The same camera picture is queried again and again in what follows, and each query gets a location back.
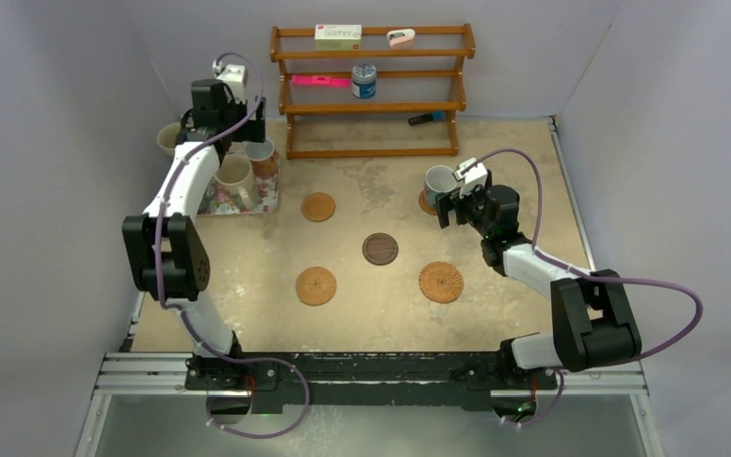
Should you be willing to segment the blue mug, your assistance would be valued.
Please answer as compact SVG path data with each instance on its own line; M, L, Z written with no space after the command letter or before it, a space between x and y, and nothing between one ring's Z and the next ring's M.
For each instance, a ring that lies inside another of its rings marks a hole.
M457 186L452 168L442 165L431 167L425 174L425 201L433 210L438 210L438 196L448 194Z

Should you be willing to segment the dark brown wooden coaster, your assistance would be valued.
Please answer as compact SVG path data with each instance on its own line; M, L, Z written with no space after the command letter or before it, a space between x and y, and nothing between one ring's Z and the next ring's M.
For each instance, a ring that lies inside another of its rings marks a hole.
M377 232L365 238L362 244L362 253L370 264L384 266L396 259L399 246L391 235Z

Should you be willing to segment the white mug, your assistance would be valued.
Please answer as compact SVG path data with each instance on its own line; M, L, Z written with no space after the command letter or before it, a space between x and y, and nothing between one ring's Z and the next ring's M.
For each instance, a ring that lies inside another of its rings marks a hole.
M263 142L246 142L244 154L257 178L269 180L277 175L278 152L269 138L265 138Z

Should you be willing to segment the woven rattan coaster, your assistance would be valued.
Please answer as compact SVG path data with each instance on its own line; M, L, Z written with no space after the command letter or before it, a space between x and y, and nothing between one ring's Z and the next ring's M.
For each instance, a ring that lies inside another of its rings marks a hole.
M449 304L461 296L464 277L455 266L447 262L432 262L422 268L418 284L421 293L428 300Z
M337 291L334 274L323 267L311 267L302 271L295 282L298 299L308 306L320 306L329 302Z

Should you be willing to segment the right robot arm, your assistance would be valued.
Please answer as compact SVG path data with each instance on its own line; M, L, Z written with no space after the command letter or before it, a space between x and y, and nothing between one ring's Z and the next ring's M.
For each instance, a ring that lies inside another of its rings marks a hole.
M550 331L501 343L499 380L519 387L538 368L582 371L634 360L642 352L642 338L617 273L569 272L538 257L519 229L519 202L519 193L504 185L478 186L466 197L452 190L436 199L441 228L448 227L451 216L473 227L490 268L549 301Z

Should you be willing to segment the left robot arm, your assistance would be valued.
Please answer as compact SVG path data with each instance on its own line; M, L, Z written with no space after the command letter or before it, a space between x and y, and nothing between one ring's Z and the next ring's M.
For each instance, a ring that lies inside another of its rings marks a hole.
M220 79L194 81L190 92L192 107L181 118L168 174L121 231L135 286L181 321L195 356L214 358L209 378L233 389L245 380L246 364L235 333L208 297L210 263L194 220L232 143L264 140L266 100L239 101Z

